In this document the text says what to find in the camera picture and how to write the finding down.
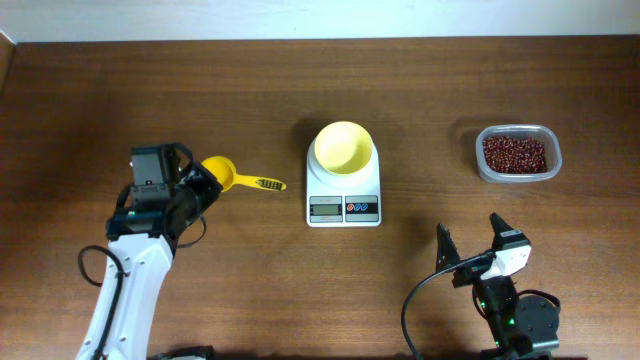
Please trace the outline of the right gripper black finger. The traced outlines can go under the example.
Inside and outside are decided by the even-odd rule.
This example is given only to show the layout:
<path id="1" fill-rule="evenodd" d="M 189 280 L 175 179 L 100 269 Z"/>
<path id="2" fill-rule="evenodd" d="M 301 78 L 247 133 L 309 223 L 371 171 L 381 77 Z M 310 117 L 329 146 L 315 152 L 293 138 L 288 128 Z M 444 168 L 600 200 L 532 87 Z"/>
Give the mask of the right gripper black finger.
<path id="1" fill-rule="evenodd" d="M 443 224 L 438 224 L 436 227 L 436 235 L 436 271 L 451 271 L 455 265 L 461 262 L 461 259 L 451 238 L 450 231 Z"/>
<path id="2" fill-rule="evenodd" d="M 525 245 L 525 235 L 522 231 L 511 227 L 497 213 L 492 213 L 489 220 L 494 232 L 492 250 L 509 250 Z"/>

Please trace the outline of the yellow plastic measuring scoop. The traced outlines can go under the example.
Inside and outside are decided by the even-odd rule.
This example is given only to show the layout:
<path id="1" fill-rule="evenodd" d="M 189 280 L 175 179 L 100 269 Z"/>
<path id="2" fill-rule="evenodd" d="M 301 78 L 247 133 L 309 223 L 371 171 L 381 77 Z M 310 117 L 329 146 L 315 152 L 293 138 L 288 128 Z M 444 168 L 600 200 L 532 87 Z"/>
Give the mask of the yellow plastic measuring scoop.
<path id="1" fill-rule="evenodd" d="M 224 156 L 209 157 L 202 162 L 202 165 L 217 178 L 223 187 L 223 192 L 230 190 L 234 185 L 274 192 L 284 191 L 287 188 L 284 182 L 277 179 L 239 174 L 234 163 Z"/>

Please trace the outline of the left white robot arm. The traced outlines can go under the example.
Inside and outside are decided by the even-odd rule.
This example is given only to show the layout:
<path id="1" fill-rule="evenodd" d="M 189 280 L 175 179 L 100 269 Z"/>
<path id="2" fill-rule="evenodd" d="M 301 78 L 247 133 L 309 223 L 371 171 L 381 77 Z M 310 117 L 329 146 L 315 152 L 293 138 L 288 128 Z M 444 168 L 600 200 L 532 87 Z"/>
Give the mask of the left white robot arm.
<path id="1" fill-rule="evenodd" d="M 133 180 L 118 194 L 105 226 L 107 244 L 77 255 L 82 275 L 90 251 L 106 257 L 100 294 L 77 354 L 80 359 L 143 359 L 156 303 L 181 235 L 219 198 L 222 186 L 181 143 L 135 147 Z"/>

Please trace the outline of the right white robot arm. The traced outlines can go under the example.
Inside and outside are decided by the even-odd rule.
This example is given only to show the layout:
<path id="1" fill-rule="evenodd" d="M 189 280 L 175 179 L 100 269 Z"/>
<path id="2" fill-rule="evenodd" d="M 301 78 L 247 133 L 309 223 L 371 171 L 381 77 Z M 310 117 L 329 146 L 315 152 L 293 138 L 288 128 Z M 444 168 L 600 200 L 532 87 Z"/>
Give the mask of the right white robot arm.
<path id="1" fill-rule="evenodd" d="M 436 269 L 451 272 L 455 288 L 472 288 L 474 306 L 495 342 L 493 349 L 480 352 L 481 359 L 549 359 L 559 347 L 561 303 L 539 290 L 515 288 L 512 276 L 526 266 L 531 242 L 496 213 L 490 223 L 491 248 L 467 260 L 460 258 L 450 231 L 438 225 Z"/>

